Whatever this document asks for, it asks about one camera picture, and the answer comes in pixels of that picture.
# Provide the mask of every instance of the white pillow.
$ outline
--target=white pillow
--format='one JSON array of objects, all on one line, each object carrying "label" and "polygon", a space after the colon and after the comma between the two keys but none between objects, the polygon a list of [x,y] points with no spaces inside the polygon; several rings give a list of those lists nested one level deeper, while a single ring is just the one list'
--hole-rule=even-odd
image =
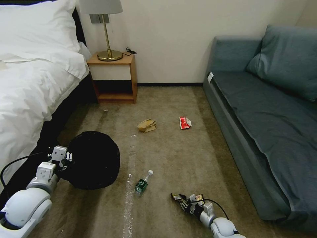
[{"label": "white pillow", "polygon": [[62,47],[79,52],[75,0],[0,6],[0,44]]},{"label": "white pillow", "polygon": [[0,60],[47,60],[75,77],[87,74],[72,13],[75,0],[0,6]]}]

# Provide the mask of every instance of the red snack wrapper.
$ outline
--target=red snack wrapper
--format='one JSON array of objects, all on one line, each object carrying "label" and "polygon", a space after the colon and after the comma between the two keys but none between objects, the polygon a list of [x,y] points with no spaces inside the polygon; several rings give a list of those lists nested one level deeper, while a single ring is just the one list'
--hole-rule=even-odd
[{"label": "red snack wrapper", "polygon": [[191,128],[192,122],[186,117],[179,117],[181,130]]}]

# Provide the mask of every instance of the black bed frame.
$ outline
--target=black bed frame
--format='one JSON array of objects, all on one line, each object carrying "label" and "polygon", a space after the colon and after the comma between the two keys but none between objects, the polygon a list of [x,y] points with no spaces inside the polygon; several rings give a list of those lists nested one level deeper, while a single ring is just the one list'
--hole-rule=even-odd
[{"label": "black bed frame", "polygon": [[[47,0],[0,0],[0,5],[32,5],[45,2]],[[73,18],[76,24],[76,35],[78,41],[86,45],[83,28],[79,19],[77,10],[74,10]],[[54,147],[58,144],[57,137],[63,130],[65,123],[76,108],[78,103],[97,102],[94,93],[91,75],[85,77],[80,84],[71,92],[71,94],[61,103],[52,115],[52,120],[45,122],[41,130],[40,139],[32,153],[44,152],[48,147]],[[6,191],[0,194],[0,208],[4,207],[8,200],[7,193],[12,196],[19,190],[25,189],[28,183],[34,178],[38,165],[45,159],[45,155],[39,155],[27,159],[26,162],[17,170],[7,184]]]}]

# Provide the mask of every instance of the beige carpet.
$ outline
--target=beige carpet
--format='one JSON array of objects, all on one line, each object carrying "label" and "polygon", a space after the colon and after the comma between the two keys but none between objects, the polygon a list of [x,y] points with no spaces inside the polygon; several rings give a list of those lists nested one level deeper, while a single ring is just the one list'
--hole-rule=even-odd
[{"label": "beige carpet", "polygon": [[[191,119],[193,127],[181,131],[179,116]],[[158,128],[138,132],[138,123],[148,118],[157,120]],[[211,237],[195,217],[183,213],[170,193],[203,193],[218,201],[247,238],[317,237],[259,219],[201,87],[141,87],[135,105],[81,105],[59,141],[66,146],[87,130],[106,133],[119,146],[118,179],[96,191],[76,190],[61,181],[52,197],[53,208],[30,237],[123,237],[132,134],[137,134],[138,141],[136,177],[154,171],[143,196],[134,197],[133,237]],[[219,209],[216,212],[223,216]]]}]

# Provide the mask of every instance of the plastic bottle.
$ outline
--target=plastic bottle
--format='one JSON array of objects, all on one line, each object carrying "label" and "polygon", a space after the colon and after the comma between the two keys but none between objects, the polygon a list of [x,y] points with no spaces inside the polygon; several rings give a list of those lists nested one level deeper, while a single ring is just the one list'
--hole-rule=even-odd
[{"label": "plastic bottle", "polygon": [[153,171],[152,170],[149,170],[148,171],[148,174],[145,175],[142,179],[140,179],[138,181],[138,183],[136,184],[135,186],[135,192],[138,196],[140,196],[144,190],[146,189],[146,187],[148,186],[148,183],[149,183],[149,179],[150,177],[152,176],[153,174]]}]

